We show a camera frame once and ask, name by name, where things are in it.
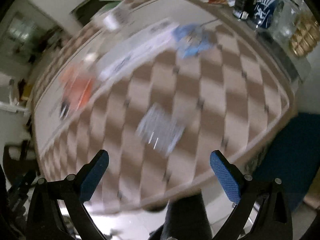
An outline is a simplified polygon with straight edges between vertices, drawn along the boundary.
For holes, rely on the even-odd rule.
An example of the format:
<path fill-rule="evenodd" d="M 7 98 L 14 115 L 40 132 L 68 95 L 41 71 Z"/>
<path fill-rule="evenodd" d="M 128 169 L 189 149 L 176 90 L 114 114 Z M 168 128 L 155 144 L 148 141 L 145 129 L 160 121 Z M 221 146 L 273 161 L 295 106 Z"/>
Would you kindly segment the orange snack bag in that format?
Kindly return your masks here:
<path fill-rule="evenodd" d="M 60 119 L 83 108 L 91 98 L 96 80 L 95 74 L 90 71 L 91 63 L 80 61 L 70 63 L 62 72 L 60 81 L 63 85 L 63 94 L 60 106 Z"/>

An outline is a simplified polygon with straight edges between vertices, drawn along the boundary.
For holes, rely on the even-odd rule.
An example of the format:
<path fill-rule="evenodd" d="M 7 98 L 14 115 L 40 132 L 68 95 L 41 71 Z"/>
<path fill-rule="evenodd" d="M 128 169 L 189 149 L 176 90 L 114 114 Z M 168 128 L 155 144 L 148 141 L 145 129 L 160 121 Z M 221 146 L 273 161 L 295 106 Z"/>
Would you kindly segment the blue plastic bag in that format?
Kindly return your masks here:
<path fill-rule="evenodd" d="M 212 33 L 200 24 L 179 25 L 172 31 L 176 43 L 177 54 L 180 58 L 195 57 L 203 51 L 216 46 Z"/>

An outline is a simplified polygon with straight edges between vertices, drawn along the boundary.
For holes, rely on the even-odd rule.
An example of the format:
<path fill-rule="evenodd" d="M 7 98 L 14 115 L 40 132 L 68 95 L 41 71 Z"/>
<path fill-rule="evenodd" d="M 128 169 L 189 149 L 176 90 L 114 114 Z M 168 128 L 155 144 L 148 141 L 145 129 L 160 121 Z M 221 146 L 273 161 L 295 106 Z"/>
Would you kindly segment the blue office chair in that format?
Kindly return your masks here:
<path fill-rule="evenodd" d="M 291 211 L 300 205 L 319 170 L 319 115 L 299 113 L 268 145 L 253 177 L 281 180 Z"/>

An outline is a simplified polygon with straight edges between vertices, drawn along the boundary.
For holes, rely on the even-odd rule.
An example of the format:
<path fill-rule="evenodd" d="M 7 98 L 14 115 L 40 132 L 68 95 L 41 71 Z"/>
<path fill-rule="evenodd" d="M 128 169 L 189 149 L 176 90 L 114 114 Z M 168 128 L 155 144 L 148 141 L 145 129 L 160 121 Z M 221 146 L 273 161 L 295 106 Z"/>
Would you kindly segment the silver striped wrapper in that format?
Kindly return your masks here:
<path fill-rule="evenodd" d="M 140 120 L 136 134 L 151 148 L 168 156 L 176 147 L 185 125 L 154 103 Z"/>

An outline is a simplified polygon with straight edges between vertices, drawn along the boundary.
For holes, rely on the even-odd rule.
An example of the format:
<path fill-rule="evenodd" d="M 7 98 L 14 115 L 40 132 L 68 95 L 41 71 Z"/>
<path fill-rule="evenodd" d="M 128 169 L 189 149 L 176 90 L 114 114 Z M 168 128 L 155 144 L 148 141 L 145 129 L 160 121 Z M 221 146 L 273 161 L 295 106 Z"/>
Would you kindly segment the gold chocolates tray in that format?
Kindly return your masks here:
<path fill-rule="evenodd" d="M 319 23 L 313 14 L 302 14 L 296 30 L 289 40 L 289 48 L 296 57 L 304 57 L 319 43 Z"/>

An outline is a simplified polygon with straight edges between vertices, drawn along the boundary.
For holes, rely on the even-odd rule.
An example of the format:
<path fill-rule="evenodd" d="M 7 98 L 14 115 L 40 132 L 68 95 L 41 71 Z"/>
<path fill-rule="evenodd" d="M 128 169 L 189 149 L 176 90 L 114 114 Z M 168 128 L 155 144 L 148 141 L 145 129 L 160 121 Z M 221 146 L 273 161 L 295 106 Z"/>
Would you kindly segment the long white box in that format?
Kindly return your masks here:
<path fill-rule="evenodd" d="M 96 63 L 97 78 L 105 80 L 131 68 L 137 62 L 150 59 L 172 46 L 172 32 L 178 23 L 170 18 L 151 24 L 121 41 L 104 54 Z"/>

